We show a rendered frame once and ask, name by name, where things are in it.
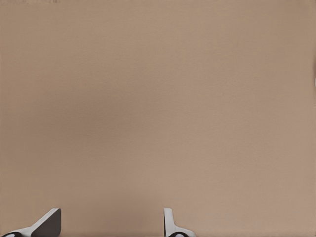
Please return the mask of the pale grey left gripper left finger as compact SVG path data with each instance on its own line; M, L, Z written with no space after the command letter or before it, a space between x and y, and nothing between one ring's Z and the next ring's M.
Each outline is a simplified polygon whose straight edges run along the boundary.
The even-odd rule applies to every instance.
M61 233L61 209L53 208L33 225L13 230L1 237L59 237Z

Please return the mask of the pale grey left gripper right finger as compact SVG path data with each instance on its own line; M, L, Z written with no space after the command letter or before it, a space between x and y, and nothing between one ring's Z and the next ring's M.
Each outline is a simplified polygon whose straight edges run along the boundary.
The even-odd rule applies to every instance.
M196 234L188 229L178 227L174 222L173 211L171 208L164 208L164 237L197 237Z

